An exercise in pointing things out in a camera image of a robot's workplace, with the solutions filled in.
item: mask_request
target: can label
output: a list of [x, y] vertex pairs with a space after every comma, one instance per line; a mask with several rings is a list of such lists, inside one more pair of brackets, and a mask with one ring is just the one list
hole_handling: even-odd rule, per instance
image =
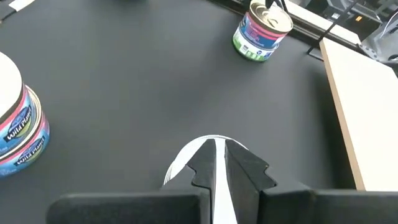
[[22, 142], [32, 129], [36, 112], [26, 88], [16, 110], [0, 124], [0, 156]]
[[275, 49], [272, 50], [265, 50], [265, 49], [260, 49], [256, 46], [253, 46], [249, 41], [247, 41], [243, 36], [241, 31], [236, 29], [236, 32], [233, 36], [233, 44], [241, 54], [243, 54], [245, 57], [248, 59], [257, 61], [257, 62], [263, 62], [267, 60], [272, 53], [274, 53]]
[[239, 30], [252, 45], [261, 49], [273, 49], [286, 36], [286, 34], [275, 34], [256, 24], [248, 12], [239, 23]]
[[42, 113], [37, 133], [32, 139], [11, 157], [0, 161], [0, 177], [11, 175], [29, 166], [44, 151], [50, 139], [50, 126]]

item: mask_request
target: white lid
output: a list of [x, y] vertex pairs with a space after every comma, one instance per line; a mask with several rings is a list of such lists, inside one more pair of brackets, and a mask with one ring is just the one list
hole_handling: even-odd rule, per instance
[[0, 119], [21, 93], [22, 78], [15, 63], [0, 52]]

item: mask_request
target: wooden board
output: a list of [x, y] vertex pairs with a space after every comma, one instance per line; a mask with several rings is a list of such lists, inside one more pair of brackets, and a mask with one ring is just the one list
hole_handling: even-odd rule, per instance
[[[287, 7], [287, 10], [289, 11], [289, 13], [291, 13], [305, 21], [309, 21], [317, 27], [327, 30], [332, 25], [331, 21], [329, 21], [323, 17], [320, 17], [313, 12], [310, 12], [310, 11], [304, 9], [301, 6], [299, 6], [293, 2], [285, 1], [285, 3], [286, 3], [286, 7]], [[353, 43], [353, 44], [361, 43], [358, 35], [356, 35], [354, 32], [351, 32], [348, 29], [345, 29], [339, 25], [334, 26], [334, 28], [332, 28], [332, 30], [330, 32], [332, 34], [335, 34], [335, 35], [341, 37], [342, 39], [347, 40], [348, 42]]]
[[358, 190], [398, 191], [398, 79], [390, 67], [320, 43]]

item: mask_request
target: stacked cans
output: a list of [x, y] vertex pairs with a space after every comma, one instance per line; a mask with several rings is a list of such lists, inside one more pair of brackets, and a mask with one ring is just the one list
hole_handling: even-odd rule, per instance
[[39, 98], [22, 82], [14, 62], [0, 53], [0, 177], [33, 163], [49, 134]]
[[263, 2], [253, 0], [236, 29], [233, 44], [244, 57], [264, 62], [292, 29], [293, 21], [283, 9], [276, 5], [267, 9]]

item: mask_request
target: black table surface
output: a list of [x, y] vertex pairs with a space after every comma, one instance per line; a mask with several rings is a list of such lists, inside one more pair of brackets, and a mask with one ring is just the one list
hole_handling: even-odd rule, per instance
[[36, 0], [10, 17], [0, 51], [38, 94], [51, 140], [0, 180], [2, 223], [44, 223], [67, 193], [156, 190], [205, 134], [311, 187], [352, 187], [323, 62], [291, 37], [266, 63], [243, 59], [240, 19], [205, 0]]

